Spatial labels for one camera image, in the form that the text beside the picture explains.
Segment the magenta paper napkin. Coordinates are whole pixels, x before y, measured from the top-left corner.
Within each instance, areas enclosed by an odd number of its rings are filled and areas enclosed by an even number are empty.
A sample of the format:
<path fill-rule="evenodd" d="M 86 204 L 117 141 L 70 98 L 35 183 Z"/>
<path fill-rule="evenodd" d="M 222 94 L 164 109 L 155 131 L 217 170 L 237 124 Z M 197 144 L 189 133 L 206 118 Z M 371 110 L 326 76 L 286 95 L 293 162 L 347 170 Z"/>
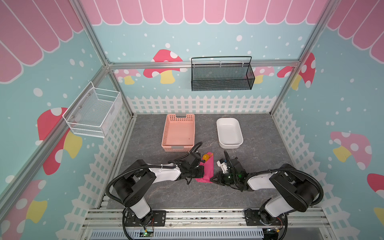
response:
<path fill-rule="evenodd" d="M 204 163 L 200 162 L 200 166 L 204 166 L 204 177 L 196 179 L 199 183 L 211 183 L 210 178 L 214 176 L 214 154 L 212 152 L 208 152 L 207 154 L 211 155 L 211 157 Z"/>

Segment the yellow plastic spoon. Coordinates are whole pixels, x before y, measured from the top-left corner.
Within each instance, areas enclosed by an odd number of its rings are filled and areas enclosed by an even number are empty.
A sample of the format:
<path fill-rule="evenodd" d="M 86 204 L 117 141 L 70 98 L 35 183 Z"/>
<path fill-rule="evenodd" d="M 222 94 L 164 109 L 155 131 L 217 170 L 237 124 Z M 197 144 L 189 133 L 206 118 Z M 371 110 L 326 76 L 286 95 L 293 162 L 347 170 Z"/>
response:
<path fill-rule="evenodd" d="M 210 157 L 211 157 L 211 155 L 209 155 L 209 154 L 205 154 L 205 155 L 203 155 L 202 160 L 203 160 L 204 162 L 206 162 L 206 161 L 208 161 L 208 160 L 210 159 Z"/>

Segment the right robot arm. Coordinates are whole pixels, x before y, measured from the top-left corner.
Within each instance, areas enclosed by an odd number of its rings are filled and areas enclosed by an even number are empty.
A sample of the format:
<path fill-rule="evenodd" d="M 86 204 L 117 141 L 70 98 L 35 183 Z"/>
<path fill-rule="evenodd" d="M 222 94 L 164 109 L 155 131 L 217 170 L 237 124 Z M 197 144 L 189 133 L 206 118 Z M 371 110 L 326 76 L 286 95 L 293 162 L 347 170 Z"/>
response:
<path fill-rule="evenodd" d="M 248 226 L 271 226 L 283 223 L 289 213 L 306 212 L 319 204 L 324 190 L 313 176 L 290 164 L 280 168 L 247 173 L 237 158 L 225 158 L 218 162 L 222 169 L 210 179 L 214 184 L 228 186 L 241 192 L 275 189 L 278 195 L 266 200 L 258 210 L 245 210 Z"/>

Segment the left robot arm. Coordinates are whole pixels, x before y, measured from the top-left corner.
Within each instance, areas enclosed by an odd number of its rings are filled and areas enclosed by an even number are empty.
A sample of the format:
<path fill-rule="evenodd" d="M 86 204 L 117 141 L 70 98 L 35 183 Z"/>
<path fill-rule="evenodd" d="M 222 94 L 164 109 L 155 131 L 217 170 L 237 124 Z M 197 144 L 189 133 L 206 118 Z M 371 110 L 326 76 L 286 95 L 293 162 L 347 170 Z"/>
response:
<path fill-rule="evenodd" d="M 184 156 L 168 161 L 167 164 L 149 165 L 144 160 L 135 161 L 123 173 L 113 178 L 106 187 L 105 194 L 124 206 L 124 222 L 128 213 L 138 219 L 140 226 L 146 227 L 155 220 L 155 213 L 145 200 L 145 194 L 156 183 L 193 179 L 204 176 L 202 157 L 198 149 L 202 142 L 195 144 Z"/>

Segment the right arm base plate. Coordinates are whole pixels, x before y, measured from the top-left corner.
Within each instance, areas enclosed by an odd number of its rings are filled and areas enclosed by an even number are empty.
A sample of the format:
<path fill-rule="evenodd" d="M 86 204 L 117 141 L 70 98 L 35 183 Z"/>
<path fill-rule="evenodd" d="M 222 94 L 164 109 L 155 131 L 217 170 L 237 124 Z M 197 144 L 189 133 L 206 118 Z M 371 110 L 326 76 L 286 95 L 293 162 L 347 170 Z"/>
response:
<path fill-rule="evenodd" d="M 247 226 L 283 226 L 284 214 L 278 217 L 270 216 L 266 211 L 246 209 L 244 211 Z"/>

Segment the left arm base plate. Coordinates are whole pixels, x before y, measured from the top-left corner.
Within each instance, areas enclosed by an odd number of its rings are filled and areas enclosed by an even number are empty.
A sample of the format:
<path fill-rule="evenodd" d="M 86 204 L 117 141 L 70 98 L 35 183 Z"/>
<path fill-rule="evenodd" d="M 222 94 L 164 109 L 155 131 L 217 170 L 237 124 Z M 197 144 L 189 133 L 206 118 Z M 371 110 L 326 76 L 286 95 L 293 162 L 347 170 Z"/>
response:
<path fill-rule="evenodd" d="M 150 211 L 142 219 L 134 213 L 128 213 L 125 216 L 124 226 L 126 227 L 164 227 L 166 221 L 166 211 Z"/>

